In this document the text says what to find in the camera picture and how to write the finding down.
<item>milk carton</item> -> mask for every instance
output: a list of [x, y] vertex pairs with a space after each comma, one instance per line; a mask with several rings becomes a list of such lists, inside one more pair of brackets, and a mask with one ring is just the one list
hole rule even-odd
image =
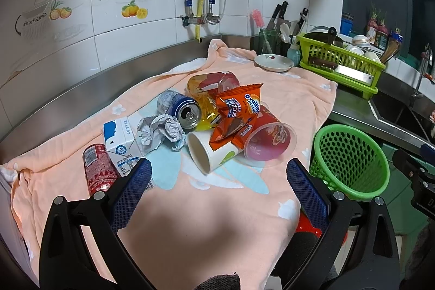
[[104, 124], [106, 150], [121, 176], [127, 176], [142, 157], [127, 117]]

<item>paper cup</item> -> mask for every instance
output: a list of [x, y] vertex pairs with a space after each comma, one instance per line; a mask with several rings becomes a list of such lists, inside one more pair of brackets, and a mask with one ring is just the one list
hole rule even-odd
[[213, 130], [210, 129], [188, 134], [188, 146], [192, 159], [205, 175], [242, 151], [232, 143], [227, 143], [218, 150], [213, 151], [209, 144], [212, 133]]
[[272, 166], [294, 151], [296, 133], [266, 107], [260, 106], [252, 134], [244, 145], [244, 163], [250, 166]]

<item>pink towel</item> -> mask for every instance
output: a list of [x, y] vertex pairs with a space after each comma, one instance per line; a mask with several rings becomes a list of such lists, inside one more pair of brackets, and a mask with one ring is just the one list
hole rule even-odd
[[[198, 70], [144, 80], [75, 128], [12, 159], [6, 167], [21, 171], [12, 209], [34, 272], [38, 274], [53, 199], [89, 198], [82, 154], [90, 144], [104, 143], [103, 123], [121, 114], [146, 112], [153, 99], [171, 87], [184, 92], [192, 75], [226, 70], [242, 85], [264, 83], [261, 100], [297, 134], [296, 149], [285, 161], [297, 157], [308, 167], [314, 134], [332, 110], [337, 85], [300, 68], [266, 71], [254, 65], [254, 57], [253, 51], [213, 40]], [[204, 176], [187, 150], [173, 152], [168, 162], [159, 155], [161, 149], [147, 156], [157, 187], [142, 196], [128, 226], [118, 232], [134, 261], [159, 290], [193, 289], [211, 276], [233, 272], [239, 274], [243, 289], [263, 289], [299, 219], [300, 205], [287, 182], [286, 163], [261, 169], [230, 160]], [[113, 280], [88, 228], [84, 235], [100, 274]]]

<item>white bowl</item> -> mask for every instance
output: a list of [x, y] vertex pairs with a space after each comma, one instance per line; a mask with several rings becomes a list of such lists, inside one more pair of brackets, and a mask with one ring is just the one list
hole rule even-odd
[[368, 37], [364, 35], [356, 35], [352, 39], [352, 44], [360, 47], [370, 47], [370, 41]]
[[269, 71], [287, 71], [294, 66], [291, 59], [282, 55], [258, 55], [255, 57], [255, 63]]

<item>can opening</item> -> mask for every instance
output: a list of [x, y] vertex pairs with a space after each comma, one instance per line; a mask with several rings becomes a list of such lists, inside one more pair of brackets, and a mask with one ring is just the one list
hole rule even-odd
[[182, 119], [187, 119], [188, 121], [195, 122], [197, 117], [195, 112], [192, 111], [190, 107], [185, 107], [181, 110], [180, 117]]

